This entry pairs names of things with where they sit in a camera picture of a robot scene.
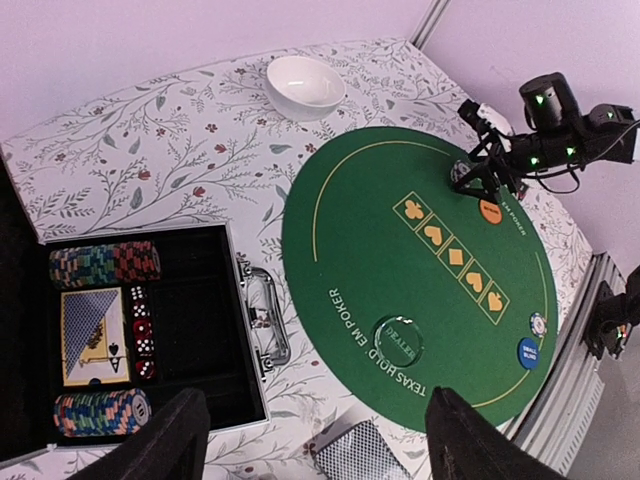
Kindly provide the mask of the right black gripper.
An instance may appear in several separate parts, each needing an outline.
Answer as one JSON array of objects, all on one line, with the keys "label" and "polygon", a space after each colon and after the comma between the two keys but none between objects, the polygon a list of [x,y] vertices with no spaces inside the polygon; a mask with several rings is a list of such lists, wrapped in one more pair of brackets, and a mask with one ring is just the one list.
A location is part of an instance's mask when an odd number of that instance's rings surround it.
[{"label": "right black gripper", "polygon": [[484,139],[467,153],[470,162],[464,174],[464,194],[480,200],[500,200],[503,187],[523,200],[528,186],[524,179],[540,169],[538,139],[511,139],[507,149],[500,139]]}]

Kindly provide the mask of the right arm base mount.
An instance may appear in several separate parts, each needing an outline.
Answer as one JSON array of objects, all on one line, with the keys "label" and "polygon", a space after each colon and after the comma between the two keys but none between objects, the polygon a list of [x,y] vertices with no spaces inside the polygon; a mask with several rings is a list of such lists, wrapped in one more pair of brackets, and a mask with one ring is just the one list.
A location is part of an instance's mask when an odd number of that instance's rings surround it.
[{"label": "right arm base mount", "polygon": [[614,294],[606,281],[597,289],[583,333],[588,352],[601,360],[605,353],[618,359],[639,326],[639,268],[627,278],[625,291]]}]

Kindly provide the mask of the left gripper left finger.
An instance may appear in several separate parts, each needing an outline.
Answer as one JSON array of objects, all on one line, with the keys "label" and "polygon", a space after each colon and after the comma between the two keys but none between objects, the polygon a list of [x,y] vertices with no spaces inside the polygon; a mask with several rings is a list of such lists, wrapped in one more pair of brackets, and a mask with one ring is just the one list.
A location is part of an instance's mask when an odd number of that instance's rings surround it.
[{"label": "left gripper left finger", "polygon": [[209,415],[204,393],[187,388],[99,467],[101,479],[200,479]]}]

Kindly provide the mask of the blue small blind button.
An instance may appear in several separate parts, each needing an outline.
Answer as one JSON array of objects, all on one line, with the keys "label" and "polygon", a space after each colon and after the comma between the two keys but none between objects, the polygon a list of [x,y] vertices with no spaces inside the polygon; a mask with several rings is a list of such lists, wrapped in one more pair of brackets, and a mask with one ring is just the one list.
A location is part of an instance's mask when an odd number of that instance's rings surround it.
[{"label": "blue small blind button", "polygon": [[517,357],[524,369],[536,369],[540,360],[538,344],[532,338],[522,338],[518,343]]}]

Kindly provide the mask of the clear acrylic dealer button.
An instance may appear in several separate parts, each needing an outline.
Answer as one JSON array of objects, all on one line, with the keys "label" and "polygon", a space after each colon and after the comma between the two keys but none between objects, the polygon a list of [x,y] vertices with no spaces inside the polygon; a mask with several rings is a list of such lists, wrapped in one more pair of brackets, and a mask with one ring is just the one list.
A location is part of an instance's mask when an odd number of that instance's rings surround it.
[{"label": "clear acrylic dealer button", "polygon": [[424,336],[417,323],[403,315],[381,318],[373,328],[374,351],[392,366],[406,369],[424,354]]}]

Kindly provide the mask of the white chip stack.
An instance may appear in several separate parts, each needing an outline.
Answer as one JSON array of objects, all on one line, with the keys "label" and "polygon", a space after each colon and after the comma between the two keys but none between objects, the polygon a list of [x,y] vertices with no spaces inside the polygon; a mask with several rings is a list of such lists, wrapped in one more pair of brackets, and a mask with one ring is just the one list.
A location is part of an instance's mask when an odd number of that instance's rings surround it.
[{"label": "white chip stack", "polygon": [[450,180],[452,188],[455,191],[468,188],[471,181],[461,182],[463,178],[471,171],[471,167],[462,160],[456,160],[450,170]]},{"label": "white chip stack", "polygon": [[532,333],[542,338],[547,334],[547,320],[538,312],[534,312],[530,317],[530,328]]}]

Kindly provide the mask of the orange big blind button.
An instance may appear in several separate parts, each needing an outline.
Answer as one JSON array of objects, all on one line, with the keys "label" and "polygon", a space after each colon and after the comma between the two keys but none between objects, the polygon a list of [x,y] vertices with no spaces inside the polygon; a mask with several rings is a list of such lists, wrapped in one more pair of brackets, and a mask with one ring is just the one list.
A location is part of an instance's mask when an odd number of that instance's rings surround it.
[{"label": "orange big blind button", "polygon": [[500,207],[492,202],[480,200],[478,204],[481,216],[491,225],[499,225],[503,220]]}]

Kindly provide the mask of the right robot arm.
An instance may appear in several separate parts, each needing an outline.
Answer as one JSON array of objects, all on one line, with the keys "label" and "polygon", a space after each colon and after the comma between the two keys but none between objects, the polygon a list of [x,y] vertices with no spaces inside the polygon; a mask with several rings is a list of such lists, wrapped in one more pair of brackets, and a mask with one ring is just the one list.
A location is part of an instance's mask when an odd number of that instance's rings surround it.
[{"label": "right robot arm", "polygon": [[632,164],[639,157],[639,120],[633,109],[599,104],[586,115],[565,76],[538,76],[519,88],[529,133],[517,134],[506,118],[486,103],[464,101],[458,115],[477,134],[478,145],[451,169],[452,189],[498,204],[505,187],[521,195],[525,180],[539,185],[598,161]]}]

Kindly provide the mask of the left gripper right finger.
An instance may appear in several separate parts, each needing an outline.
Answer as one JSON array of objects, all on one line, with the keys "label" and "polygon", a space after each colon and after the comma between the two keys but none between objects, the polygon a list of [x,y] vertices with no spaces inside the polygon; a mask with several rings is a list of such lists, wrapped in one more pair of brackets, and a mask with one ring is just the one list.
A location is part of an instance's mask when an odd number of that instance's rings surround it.
[{"label": "left gripper right finger", "polygon": [[451,388],[434,388],[425,426],[434,479],[562,477],[510,442]]}]

